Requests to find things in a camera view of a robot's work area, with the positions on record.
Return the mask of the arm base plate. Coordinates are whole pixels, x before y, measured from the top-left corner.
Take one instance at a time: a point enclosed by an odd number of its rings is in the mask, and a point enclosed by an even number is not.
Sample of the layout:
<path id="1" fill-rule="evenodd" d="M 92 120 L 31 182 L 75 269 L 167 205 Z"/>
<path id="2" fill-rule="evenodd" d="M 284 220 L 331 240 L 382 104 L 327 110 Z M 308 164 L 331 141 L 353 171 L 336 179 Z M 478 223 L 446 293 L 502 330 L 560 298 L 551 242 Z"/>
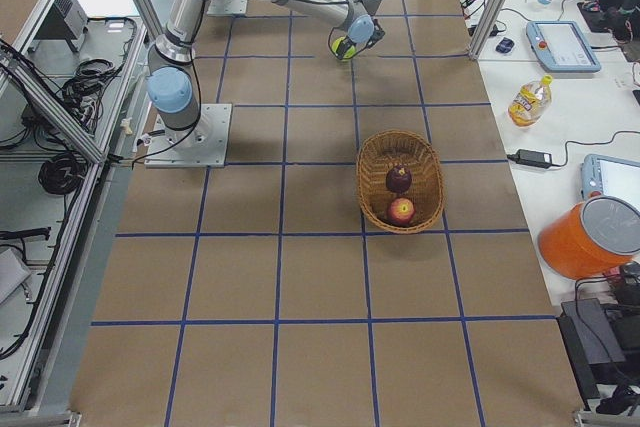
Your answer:
<path id="1" fill-rule="evenodd" d="M 155 118 L 154 129 L 162 135 L 150 140 L 147 156 L 143 159 L 148 168 L 221 168 L 225 164 L 229 128 L 232 116 L 231 104 L 203 104 L 201 117 L 195 130 L 175 146 L 187 131 L 167 130 L 160 115 Z"/>
<path id="2" fill-rule="evenodd" d="M 211 0 L 206 15 L 210 17 L 244 17 L 248 0 Z"/>

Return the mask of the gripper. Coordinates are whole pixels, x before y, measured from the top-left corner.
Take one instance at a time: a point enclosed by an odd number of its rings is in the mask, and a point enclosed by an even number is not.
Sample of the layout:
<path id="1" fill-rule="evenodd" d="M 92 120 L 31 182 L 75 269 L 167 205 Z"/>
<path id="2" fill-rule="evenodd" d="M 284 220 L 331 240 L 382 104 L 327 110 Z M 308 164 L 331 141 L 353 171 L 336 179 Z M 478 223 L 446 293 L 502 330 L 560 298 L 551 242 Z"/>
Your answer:
<path id="1" fill-rule="evenodd" d="M 333 54 L 337 59 L 352 59 L 360 51 L 369 47 L 369 42 L 363 43 L 361 46 L 353 41 L 350 37 L 341 36 L 333 41 Z"/>

